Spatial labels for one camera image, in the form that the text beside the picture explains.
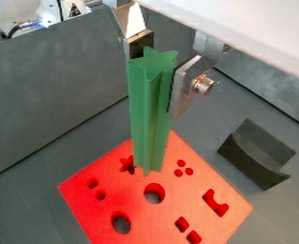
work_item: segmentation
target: green peg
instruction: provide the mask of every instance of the green peg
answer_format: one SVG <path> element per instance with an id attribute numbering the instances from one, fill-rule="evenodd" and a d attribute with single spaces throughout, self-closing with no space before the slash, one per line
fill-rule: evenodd
<path id="1" fill-rule="evenodd" d="M 174 118 L 167 112 L 176 67 L 176 51 L 144 48 L 144 57 L 127 62 L 131 132 L 135 164 L 162 171 Z"/>

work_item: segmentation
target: screw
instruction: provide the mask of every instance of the screw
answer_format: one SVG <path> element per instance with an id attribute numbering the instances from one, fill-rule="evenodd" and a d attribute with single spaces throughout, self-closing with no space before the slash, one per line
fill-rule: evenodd
<path id="1" fill-rule="evenodd" d="M 211 80 L 206 75 L 199 76 L 194 80 L 194 91 L 200 93 L 203 96 L 208 96 L 214 89 L 215 81 Z"/>

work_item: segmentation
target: red board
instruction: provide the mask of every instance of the red board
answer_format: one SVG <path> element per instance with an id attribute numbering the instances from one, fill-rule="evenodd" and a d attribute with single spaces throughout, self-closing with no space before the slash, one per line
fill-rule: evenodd
<path id="1" fill-rule="evenodd" d="M 171 132 L 163 172 L 147 177 L 131 155 L 128 140 L 60 186 L 92 243 L 227 243 L 252 206 L 187 143 Z"/>

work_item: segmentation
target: small circular hole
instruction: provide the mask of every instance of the small circular hole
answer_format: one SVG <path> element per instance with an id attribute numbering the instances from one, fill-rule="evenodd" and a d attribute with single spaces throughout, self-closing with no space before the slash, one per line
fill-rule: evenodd
<path id="1" fill-rule="evenodd" d="M 195 171 L 194 171 L 192 168 L 187 168 L 184 171 L 186 171 L 186 173 L 187 173 L 188 175 L 194 175 L 194 173 L 195 173 Z"/>
<path id="2" fill-rule="evenodd" d="M 106 191 L 104 190 L 99 190 L 98 192 L 96 192 L 96 194 L 95 194 L 95 198 L 99 200 L 99 201 L 102 201 L 102 200 L 104 200 L 104 198 L 106 198 Z"/>
<path id="3" fill-rule="evenodd" d="M 159 204 L 163 202 L 166 197 L 166 191 L 160 184 L 151 183 L 144 189 L 146 200 L 152 204 Z"/>
<path id="4" fill-rule="evenodd" d="M 176 177 L 183 177 L 183 171 L 182 170 L 175 170 L 175 176 Z"/>
<path id="5" fill-rule="evenodd" d="M 179 165 L 180 167 L 184 167 L 184 166 L 186 166 L 186 162 L 184 162 L 184 160 L 180 159 L 180 160 L 178 161 L 178 165 Z"/>
<path id="6" fill-rule="evenodd" d="M 88 187 L 91 190 L 95 189 L 98 187 L 98 185 L 99 185 L 99 182 L 95 178 L 88 180 Z"/>
<path id="7" fill-rule="evenodd" d="M 118 233 L 128 234 L 131 232 L 131 221 L 123 212 L 114 213 L 112 225 Z"/>

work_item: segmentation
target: metal bracket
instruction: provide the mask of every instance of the metal bracket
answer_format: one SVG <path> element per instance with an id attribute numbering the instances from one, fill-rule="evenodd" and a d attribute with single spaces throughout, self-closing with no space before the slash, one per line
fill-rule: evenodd
<path id="1" fill-rule="evenodd" d="M 144 47 L 154 48 L 154 32 L 147 29 L 139 3 L 130 0 L 104 0 L 111 7 L 120 32 L 126 61 L 144 55 Z"/>
<path id="2" fill-rule="evenodd" d="M 196 93 L 207 96 L 214 88 L 214 81 L 207 77 L 228 50 L 224 43 L 196 31 L 194 49 L 199 53 L 175 69 L 172 97 L 168 112 L 174 118 L 182 116 L 194 103 Z"/>

